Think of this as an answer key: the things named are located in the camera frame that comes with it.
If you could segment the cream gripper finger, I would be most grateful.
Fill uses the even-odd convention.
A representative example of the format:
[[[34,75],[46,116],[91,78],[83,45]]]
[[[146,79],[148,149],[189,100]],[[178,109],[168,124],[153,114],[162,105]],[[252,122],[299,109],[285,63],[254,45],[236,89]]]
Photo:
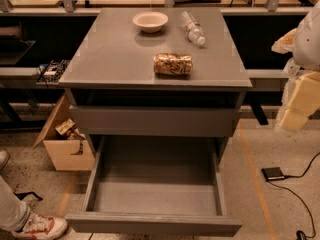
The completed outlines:
[[[278,111],[278,128],[301,129],[320,108],[320,72],[310,71],[290,78],[285,85],[282,106]]]

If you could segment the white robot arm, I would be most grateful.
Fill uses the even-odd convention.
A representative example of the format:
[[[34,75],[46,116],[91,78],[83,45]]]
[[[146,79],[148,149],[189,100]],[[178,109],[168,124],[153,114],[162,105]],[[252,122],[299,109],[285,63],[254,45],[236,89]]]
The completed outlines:
[[[276,130],[289,134],[301,129],[320,108],[320,1],[271,50],[292,53],[283,69],[289,80],[276,118]]]

